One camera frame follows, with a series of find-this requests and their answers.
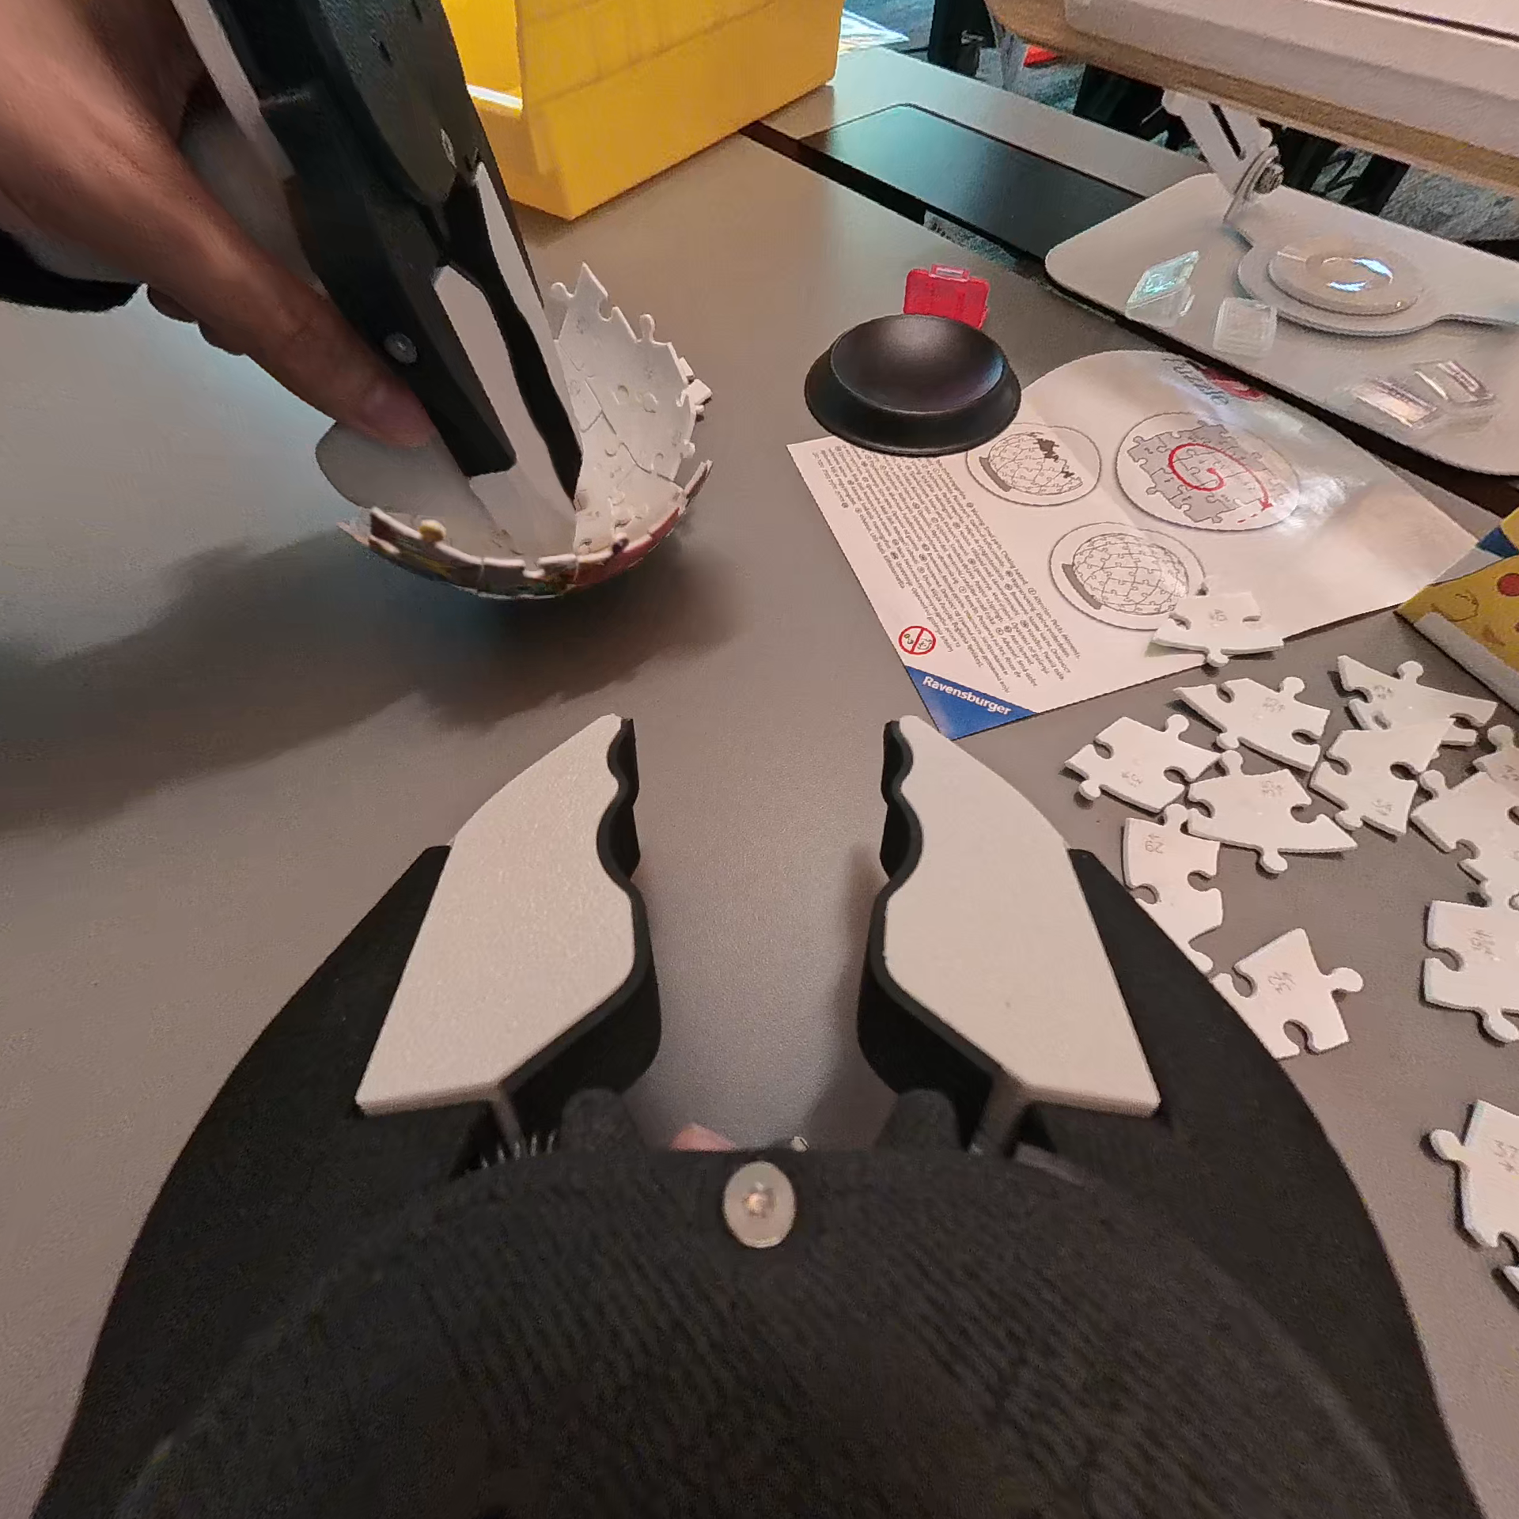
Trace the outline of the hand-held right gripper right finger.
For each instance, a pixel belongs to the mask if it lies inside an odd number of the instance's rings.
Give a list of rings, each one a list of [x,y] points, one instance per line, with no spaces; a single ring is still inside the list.
[[[884,729],[884,886],[858,1043],[898,1097],[938,1093],[967,1151],[1032,1106],[1151,1120],[1161,1093],[1061,832],[920,717]]]

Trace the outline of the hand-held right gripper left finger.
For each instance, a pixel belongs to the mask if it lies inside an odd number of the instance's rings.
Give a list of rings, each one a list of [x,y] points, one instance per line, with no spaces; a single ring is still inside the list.
[[[541,1151],[571,1100],[628,1093],[661,1042],[636,725],[607,713],[456,832],[357,1084],[357,1109],[483,1106]]]

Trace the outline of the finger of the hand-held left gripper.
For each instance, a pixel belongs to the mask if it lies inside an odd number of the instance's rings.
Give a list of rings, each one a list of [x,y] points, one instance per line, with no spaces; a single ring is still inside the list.
[[[468,277],[441,270],[435,293],[515,454],[497,470],[468,467],[475,494],[522,558],[570,554],[578,535],[579,430],[558,365],[543,347],[543,315],[523,318],[528,335],[518,354]]]
[[[465,209],[480,214],[486,328],[465,341],[469,365],[523,477],[547,503],[573,503],[579,485],[579,424],[556,341],[518,223],[492,157],[475,170]]]

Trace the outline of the half-built white puzzle ball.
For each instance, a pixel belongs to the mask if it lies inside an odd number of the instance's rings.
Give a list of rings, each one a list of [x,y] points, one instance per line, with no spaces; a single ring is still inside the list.
[[[522,558],[447,447],[394,451],[335,428],[318,465],[362,510],[350,537],[393,568],[494,601],[589,590],[663,544],[711,470],[689,465],[711,390],[656,336],[651,315],[631,325],[606,298],[589,266],[575,287],[547,291],[584,454],[570,554]]]

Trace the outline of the pile of loose puzzle pieces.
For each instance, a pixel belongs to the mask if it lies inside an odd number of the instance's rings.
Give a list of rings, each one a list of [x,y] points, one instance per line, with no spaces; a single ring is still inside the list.
[[[1327,1123],[1397,1256],[1518,1290],[1518,686],[1427,617],[1189,677],[1067,761],[1120,878]]]

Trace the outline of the black round puzzle stand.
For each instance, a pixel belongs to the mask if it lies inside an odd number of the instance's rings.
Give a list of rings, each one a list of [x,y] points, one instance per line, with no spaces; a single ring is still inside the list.
[[[1022,387],[984,333],[934,315],[890,315],[841,335],[812,363],[804,401],[835,437],[888,458],[946,458],[995,439]]]

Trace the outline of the yellow printed puzzle box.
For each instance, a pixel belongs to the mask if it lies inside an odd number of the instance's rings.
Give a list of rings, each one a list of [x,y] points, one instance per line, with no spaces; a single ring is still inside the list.
[[[1423,638],[1518,709],[1518,510],[1397,607]]]

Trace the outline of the person's left hand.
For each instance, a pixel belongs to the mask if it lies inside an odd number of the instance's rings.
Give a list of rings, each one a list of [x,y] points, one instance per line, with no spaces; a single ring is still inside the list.
[[[202,80],[171,2],[3,5],[3,224],[69,243],[339,424],[423,447],[416,397],[200,182],[180,129]]]

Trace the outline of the yellow plastic bin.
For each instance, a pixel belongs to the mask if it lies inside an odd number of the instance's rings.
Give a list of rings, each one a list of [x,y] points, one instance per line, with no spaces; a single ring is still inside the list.
[[[514,202],[560,221],[825,87],[842,2],[444,2]]]

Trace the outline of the white paper instruction sheet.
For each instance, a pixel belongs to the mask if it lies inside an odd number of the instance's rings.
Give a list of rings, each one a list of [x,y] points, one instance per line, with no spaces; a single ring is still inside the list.
[[[1045,373],[971,451],[792,454],[951,739],[1200,668],[1154,634],[1204,588],[1294,638],[1393,611],[1475,548],[1336,430],[1172,352]]]

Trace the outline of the small red plastic case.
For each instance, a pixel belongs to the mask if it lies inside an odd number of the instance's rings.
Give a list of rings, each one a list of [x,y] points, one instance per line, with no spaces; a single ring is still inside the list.
[[[951,266],[914,267],[902,287],[902,315],[941,318],[983,329],[991,287],[984,278]]]

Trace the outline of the white monitor stand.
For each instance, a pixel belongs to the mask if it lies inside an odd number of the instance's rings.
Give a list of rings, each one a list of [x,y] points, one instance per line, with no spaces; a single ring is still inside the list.
[[[1438,464],[1518,478],[1512,258],[1294,188],[1274,188],[1238,207],[1231,183],[1196,174],[1065,240],[1045,257],[1045,267],[1067,293],[1128,318],[1129,293],[1145,270],[1189,250],[1200,250],[1191,311],[1169,329],[1133,325],[1169,333],[1198,357],[1234,366],[1267,390],[1406,443]],[[1382,277],[1385,303],[1411,296],[1411,304],[1397,313],[1347,313],[1305,303],[1272,277],[1282,250],[1334,266],[1342,284],[1353,277]],[[1278,311],[1272,352],[1260,357],[1213,352],[1218,304],[1231,296]],[[1345,390],[1356,379],[1424,357],[1456,357],[1484,377],[1498,395],[1495,415],[1480,424],[1402,431],[1347,404]]]

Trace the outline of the white monitor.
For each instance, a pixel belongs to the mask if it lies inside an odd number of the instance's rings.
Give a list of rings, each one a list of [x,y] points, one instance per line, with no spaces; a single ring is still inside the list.
[[[990,2],[1113,73],[1518,191],[1515,2]]]

